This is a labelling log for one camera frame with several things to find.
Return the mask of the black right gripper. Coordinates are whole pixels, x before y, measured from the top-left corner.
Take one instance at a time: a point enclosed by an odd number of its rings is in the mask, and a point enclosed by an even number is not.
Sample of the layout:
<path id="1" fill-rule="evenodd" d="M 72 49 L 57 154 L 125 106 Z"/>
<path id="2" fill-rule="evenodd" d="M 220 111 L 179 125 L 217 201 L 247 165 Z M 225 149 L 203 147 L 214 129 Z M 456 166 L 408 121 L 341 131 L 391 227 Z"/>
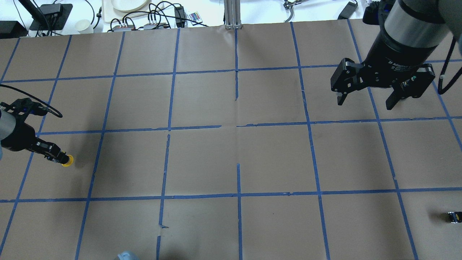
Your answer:
<path id="1" fill-rule="evenodd" d="M 393 40 L 381 32 L 362 63 L 343 58 L 330 79 L 330 88 L 337 92 L 337 105 L 342 106 L 348 94 L 365 88 L 391 88 L 386 109 L 392 110 L 407 98 L 419 98 L 435 79 L 432 64 L 425 61 L 434 51 L 413 48 Z"/>

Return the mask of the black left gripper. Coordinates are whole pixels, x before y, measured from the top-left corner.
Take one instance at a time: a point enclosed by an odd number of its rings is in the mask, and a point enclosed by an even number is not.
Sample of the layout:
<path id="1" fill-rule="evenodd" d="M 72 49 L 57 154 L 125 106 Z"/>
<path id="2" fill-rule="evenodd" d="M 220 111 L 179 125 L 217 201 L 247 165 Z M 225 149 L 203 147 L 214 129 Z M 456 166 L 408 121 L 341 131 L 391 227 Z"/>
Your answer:
<path id="1" fill-rule="evenodd" d="M 1 147 L 17 152 L 33 151 L 46 157 L 58 157 L 61 148 L 36 136 L 35 129 L 22 120 L 1 120 Z"/>

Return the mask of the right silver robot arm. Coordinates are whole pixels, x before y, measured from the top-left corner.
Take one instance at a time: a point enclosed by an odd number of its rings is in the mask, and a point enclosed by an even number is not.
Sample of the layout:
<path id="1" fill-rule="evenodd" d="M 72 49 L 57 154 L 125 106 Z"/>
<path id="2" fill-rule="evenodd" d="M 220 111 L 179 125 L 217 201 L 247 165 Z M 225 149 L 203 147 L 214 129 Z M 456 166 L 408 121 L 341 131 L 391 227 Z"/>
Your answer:
<path id="1" fill-rule="evenodd" d="M 391 88 L 386 108 L 403 99 L 420 98 L 435 72 L 426 61 L 448 33 L 461 41 L 460 0 L 381 0 L 366 8 L 363 23 L 379 33 L 365 60 L 343 58 L 333 73 L 331 90 L 342 105 L 348 94 L 365 88 Z"/>

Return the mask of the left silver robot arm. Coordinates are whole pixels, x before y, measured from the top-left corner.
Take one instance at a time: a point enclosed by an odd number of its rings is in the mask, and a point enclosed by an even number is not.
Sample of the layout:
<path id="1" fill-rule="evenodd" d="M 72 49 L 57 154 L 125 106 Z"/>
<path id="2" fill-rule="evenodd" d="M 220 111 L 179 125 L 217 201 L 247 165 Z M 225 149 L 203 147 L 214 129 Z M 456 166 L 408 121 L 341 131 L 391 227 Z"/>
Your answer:
<path id="1" fill-rule="evenodd" d="M 13 152 L 28 150 L 55 162 L 65 155 L 58 145 L 41 140 L 32 126 L 5 110 L 1 110 L 0 139 L 1 147 Z"/>

